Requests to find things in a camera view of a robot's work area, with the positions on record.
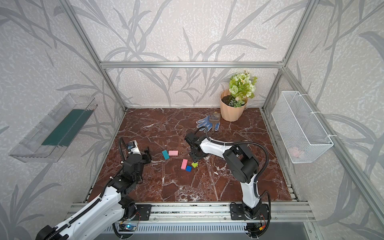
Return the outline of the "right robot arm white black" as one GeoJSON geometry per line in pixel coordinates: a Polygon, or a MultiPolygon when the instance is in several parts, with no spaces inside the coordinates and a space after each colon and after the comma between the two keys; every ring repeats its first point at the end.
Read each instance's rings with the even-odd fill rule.
{"type": "Polygon", "coordinates": [[[264,191],[261,195],[258,192],[258,178],[266,170],[270,158],[268,150],[261,144],[254,142],[222,142],[210,138],[208,135],[198,136],[198,131],[186,134],[185,141],[190,146],[190,157],[196,163],[208,155],[223,158],[227,163],[232,175],[241,184],[242,205],[245,216],[256,219],[263,215],[266,219],[270,218],[271,203],[263,204],[262,197],[267,195],[264,191]],[[254,155],[249,145],[260,148],[265,153],[265,164],[260,168],[260,162],[254,155]]]}

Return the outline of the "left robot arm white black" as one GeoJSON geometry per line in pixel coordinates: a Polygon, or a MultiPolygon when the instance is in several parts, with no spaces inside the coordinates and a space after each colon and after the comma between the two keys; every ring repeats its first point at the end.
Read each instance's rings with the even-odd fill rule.
{"type": "Polygon", "coordinates": [[[121,169],[110,178],[101,193],[76,214],[55,227],[41,229],[37,240],[93,240],[117,221],[132,219],[137,211],[129,196],[143,180],[146,164],[151,163],[149,148],[141,152],[137,141],[119,140],[121,169]]]}

